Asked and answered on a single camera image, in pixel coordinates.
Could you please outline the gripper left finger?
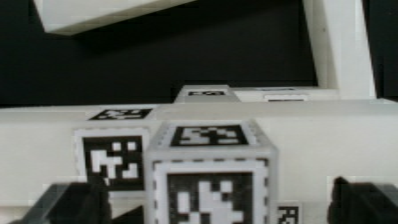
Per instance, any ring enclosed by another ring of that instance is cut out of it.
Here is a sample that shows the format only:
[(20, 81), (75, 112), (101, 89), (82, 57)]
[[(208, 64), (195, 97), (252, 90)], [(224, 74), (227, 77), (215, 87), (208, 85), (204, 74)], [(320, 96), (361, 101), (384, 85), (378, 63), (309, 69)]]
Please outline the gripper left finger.
[(110, 224), (108, 192), (100, 183), (55, 183), (21, 218), (21, 224)]

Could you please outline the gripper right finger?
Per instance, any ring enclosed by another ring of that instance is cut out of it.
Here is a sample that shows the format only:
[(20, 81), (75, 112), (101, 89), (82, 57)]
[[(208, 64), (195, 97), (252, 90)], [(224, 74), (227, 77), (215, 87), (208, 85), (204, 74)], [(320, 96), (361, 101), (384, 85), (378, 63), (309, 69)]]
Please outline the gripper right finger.
[(398, 187), (334, 179), (329, 224), (398, 224)]

